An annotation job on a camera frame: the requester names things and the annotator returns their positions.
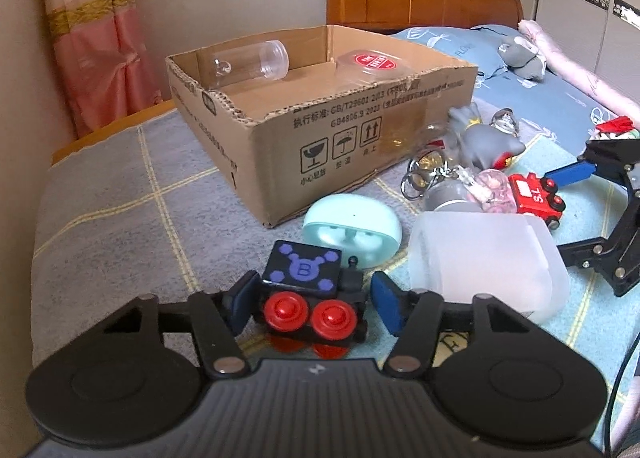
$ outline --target clear plastic tube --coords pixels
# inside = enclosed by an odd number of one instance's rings
[[[252,79],[275,81],[289,72],[289,55],[277,40],[249,44],[212,55],[209,90]]]

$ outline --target key ring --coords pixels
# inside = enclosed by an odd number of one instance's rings
[[[436,153],[440,157],[442,165],[436,166],[433,170],[428,171],[420,166],[420,161],[431,153]],[[407,172],[400,181],[400,191],[402,196],[407,200],[418,200],[434,185],[442,182],[445,178],[452,178],[454,175],[455,170],[449,168],[447,158],[442,150],[433,148],[431,151],[423,154],[418,160],[414,158],[409,161]]]

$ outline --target metal screw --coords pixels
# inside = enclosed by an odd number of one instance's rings
[[[399,373],[411,373],[418,370],[420,366],[420,361],[409,355],[396,355],[389,359],[389,367]]]
[[[220,357],[213,363],[213,369],[222,374],[239,373],[244,366],[244,361],[238,357]]]

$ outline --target pink rolled blanket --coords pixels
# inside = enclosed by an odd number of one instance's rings
[[[546,57],[546,63],[559,77],[586,93],[593,100],[618,116],[629,117],[640,128],[640,106],[609,86],[595,73],[572,61],[535,21],[523,20],[518,29],[533,42]]]

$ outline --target gold curtain trim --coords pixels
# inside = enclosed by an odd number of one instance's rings
[[[71,32],[78,24],[98,21],[134,2],[135,0],[91,0],[71,10],[54,10],[47,16],[51,36],[57,39]]]

